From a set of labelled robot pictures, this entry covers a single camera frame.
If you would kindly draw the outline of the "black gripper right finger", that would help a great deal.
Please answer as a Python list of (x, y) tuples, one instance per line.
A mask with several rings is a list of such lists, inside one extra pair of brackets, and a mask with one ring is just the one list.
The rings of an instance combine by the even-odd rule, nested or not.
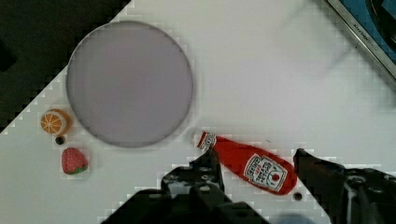
[(346, 168), (299, 148), (295, 173), (332, 224), (396, 224), (396, 179), (373, 168)]

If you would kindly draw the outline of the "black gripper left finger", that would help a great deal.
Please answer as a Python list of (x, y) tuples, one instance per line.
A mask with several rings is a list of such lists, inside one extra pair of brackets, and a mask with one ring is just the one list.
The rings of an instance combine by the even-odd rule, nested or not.
[(168, 191), (172, 198), (180, 194), (189, 194), (195, 186), (213, 185), (224, 191), (219, 155), (213, 149), (187, 166), (178, 166), (162, 178), (161, 188)]

